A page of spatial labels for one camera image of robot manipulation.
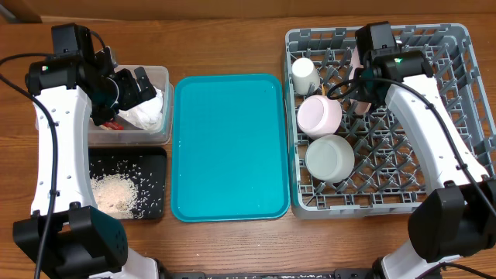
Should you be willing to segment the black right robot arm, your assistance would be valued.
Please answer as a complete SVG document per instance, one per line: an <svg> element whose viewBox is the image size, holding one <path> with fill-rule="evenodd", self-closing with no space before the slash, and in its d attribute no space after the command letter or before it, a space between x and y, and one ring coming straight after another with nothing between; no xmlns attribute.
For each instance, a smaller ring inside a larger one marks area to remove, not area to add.
<svg viewBox="0 0 496 279"><path fill-rule="evenodd" d="M408 219L408 241L378 258L368 278L439 278L445 267L495 245L495 181L461 139L432 66L420 50L403 51L389 22L355 32L360 67L346 95L386 106L420 163L427 198Z"/></svg>

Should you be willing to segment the grey small bowl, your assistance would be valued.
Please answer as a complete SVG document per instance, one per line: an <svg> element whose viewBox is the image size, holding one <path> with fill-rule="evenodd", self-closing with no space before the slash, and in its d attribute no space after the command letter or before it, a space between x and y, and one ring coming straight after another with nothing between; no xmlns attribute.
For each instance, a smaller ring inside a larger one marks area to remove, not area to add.
<svg viewBox="0 0 496 279"><path fill-rule="evenodd" d="M338 183L348 178L354 168L351 145L341 136L326 135L313 141L305 153L308 172L320 181Z"/></svg>

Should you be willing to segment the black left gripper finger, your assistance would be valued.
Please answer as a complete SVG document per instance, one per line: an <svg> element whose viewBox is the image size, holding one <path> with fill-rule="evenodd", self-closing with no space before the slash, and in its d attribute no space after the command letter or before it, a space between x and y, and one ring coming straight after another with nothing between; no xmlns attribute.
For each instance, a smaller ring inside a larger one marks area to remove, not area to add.
<svg viewBox="0 0 496 279"><path fill-rule="evenodd" d="M118 110L127 111L146 101L155 98L157 95L154 87L145 88L140 91L138 89L126 89L122 97L118 98L115 108Z"/></svg>
<svg viewBox="0 0 496 279"><path fill-rule="evenodd" d="M153 89L153 85L151 84L144 67L137 67L134 70L134 73L140 91L148 91L150 89Z"/></svg>

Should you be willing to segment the pink small bowl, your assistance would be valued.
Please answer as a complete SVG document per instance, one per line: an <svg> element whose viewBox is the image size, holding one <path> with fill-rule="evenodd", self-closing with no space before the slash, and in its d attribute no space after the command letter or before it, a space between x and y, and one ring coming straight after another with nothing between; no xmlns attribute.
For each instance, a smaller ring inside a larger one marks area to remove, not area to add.
<svg viewBox="0 0 496 279"><path fill-rule="evenodd" d="M313 140L335 133L341 120L341 104L337 100L330 100L323 95L313 95L306 98L297 113L299 129Z"/></svg>

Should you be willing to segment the white napkin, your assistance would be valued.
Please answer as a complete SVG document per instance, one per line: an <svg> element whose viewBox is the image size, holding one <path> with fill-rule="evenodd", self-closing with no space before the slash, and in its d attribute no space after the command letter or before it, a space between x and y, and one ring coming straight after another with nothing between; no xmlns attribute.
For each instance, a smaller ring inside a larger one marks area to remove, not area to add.
<svg viewBox="0 0 496 279"><path fill-rule="evenodd" d="M156 88L156 96L130 110L119 111L119 117L144 130L158 129L162 123L163 92Z"/></svg>

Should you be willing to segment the white paper cup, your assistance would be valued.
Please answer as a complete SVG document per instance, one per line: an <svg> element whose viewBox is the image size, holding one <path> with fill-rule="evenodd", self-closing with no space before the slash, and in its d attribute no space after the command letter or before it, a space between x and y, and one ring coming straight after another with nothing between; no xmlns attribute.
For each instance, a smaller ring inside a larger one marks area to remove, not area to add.
<svg viewBox="0 0 496 279"><path fill-rule="evenodd" d="M320 77L312 60L306 57L298 58L291 65L291 70L295 94L307 95L318 89Z"/></svg>

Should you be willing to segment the pink plate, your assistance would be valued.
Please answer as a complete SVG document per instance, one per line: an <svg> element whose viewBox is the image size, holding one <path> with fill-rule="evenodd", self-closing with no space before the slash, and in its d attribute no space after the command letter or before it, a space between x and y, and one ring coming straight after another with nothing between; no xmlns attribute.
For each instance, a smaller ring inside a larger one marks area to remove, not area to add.
<svg viewBox="0 0 496 279"><path fill-rule="evenodd" d="M352 52L352 56L350 58L350 66L351 72L349 74L349 79L354 79L354 74L356 69L363 68L363 65L360 62L360 56L358 48L355 47ZM355 93L350 95L350 102L353 107L353 112L357 115L365 115L370 110L371 104L369 102L357 101L356 97L360 92L360 87L357 88Z"/></svg>

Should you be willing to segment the red wrapper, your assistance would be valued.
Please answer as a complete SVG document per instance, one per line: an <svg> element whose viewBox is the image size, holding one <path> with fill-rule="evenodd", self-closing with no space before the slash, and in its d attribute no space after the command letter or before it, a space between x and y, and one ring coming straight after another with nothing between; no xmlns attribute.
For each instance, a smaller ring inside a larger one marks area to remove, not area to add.
<svg viewBox="0 0 496 279"><path fill-rule="evenodd" d="M123 126L119 125L117 122L105 122L99 127L105 130L123 130Z"/></svg>

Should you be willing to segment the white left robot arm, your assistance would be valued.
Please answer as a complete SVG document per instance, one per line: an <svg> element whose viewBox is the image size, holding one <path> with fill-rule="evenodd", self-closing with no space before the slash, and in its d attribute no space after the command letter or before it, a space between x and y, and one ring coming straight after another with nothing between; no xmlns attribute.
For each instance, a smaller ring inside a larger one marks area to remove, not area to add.
<svg viewBox="0 0 496 279"><path fill-rule="evenodd" d="M69 23L51 29L52 53L36 53L21 93L34 105L38 176L30 216L15 244L51 278L165 278L156 259L129 247L122 223L98 210L91 189L88 127L154 98L145 70L116 70L98 34Z"/></svg>

